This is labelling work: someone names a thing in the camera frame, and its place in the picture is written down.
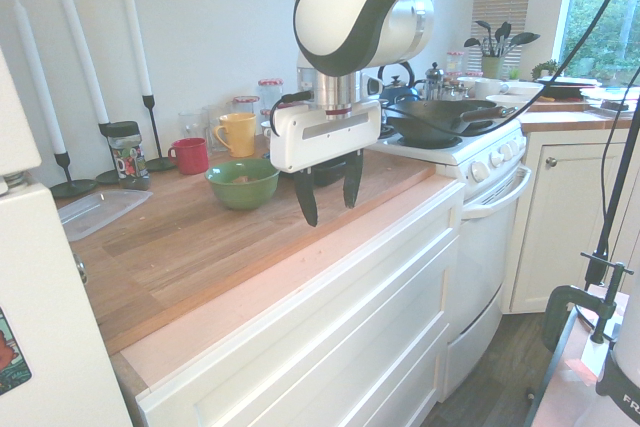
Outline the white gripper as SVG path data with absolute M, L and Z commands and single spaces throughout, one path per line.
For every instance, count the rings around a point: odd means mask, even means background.
M 298 171 L 294 187 L 306 222 L 312 227 L 318 223 L 311 167 L 345 154 L 343 199 L 347 208 L 354 208 L 363 170 L 362 148 L 374 144 L 380 133 L 379 101 L 356 103 L 351 116 L 340 120 L 328 120 L 324 110 L 310 109 L 306 104 L 278 109 L 274 125 L 270 160 L 278 170 Z

